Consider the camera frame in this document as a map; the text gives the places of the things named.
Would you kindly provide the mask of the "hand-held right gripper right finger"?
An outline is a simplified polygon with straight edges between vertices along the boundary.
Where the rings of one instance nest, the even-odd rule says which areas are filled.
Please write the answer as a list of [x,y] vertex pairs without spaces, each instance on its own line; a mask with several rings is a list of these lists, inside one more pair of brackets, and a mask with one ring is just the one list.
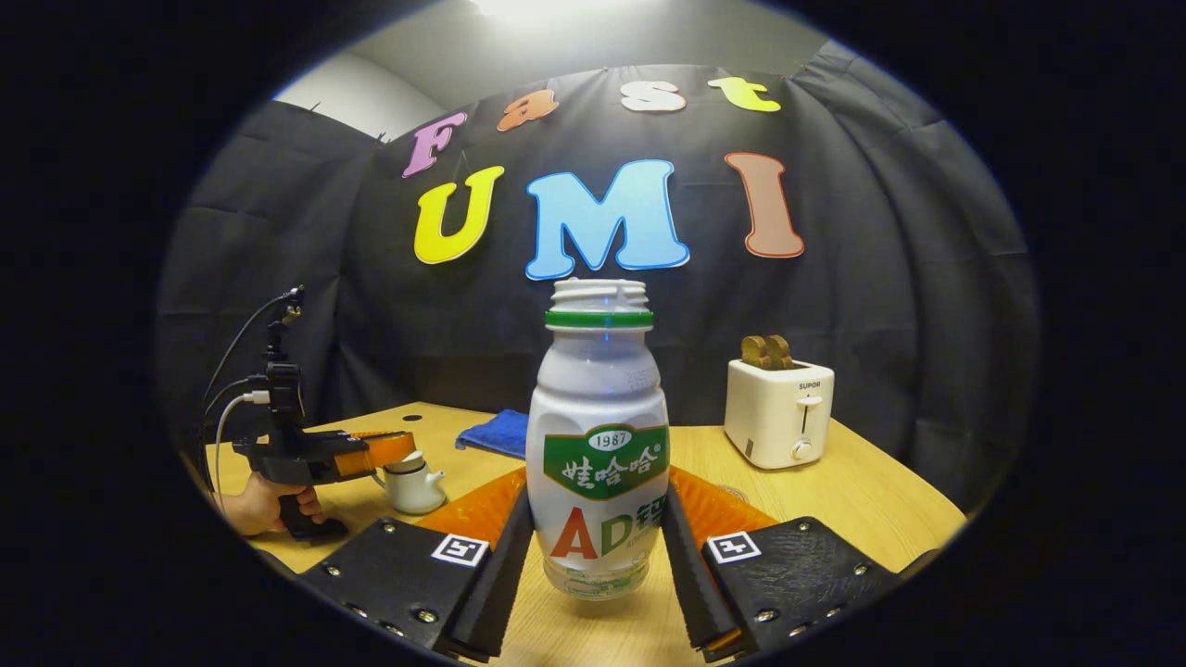
[[777,520],[678,466],[664,501],[676,598],[707,662],[798,642],[901,580],[820,519]]

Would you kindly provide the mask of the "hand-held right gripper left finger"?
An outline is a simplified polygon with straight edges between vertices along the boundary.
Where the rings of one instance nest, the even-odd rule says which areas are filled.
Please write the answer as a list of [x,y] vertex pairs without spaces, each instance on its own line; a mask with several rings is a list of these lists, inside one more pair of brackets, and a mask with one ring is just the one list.
[[374,521],[299,583],[329,603],[425,649],[500,656],[534,525],[525,469],[416,523]]

